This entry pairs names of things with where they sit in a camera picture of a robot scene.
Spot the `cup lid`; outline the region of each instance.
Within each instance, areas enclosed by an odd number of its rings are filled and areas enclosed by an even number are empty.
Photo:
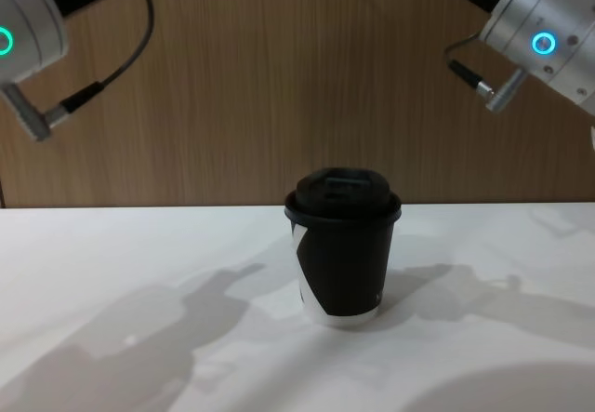
[[[300,224],[306,217],[359,221],[400,215],[401,200],[377,172],[325,168],[302,179],[287,197],[285,207],[290,219]]]

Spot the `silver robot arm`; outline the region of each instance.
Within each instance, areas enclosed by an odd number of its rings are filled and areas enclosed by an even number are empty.
[[[491,19],[480,34],[454,47],[479,39],[519,66],[493,90],[478,74],[449,60],[451,70],[486,99],[490,111],[502,111],[533,75],[595,115],[595,0],[470,1]]]
[[[0,0],[0,94],[29,135],[38,141],[116,80],[147,46],[154,26],[152,0],[147,31],[132,56],[106,79],[92,83],[40,113],[20,92],[17,84],[68,52],[64,18],[98,0]]]

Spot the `white table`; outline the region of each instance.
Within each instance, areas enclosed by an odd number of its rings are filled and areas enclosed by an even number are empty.
[[[0,211],[0,412],[592,412],[595,205],[406,206],[383,312],[301,313],[280,207]]]

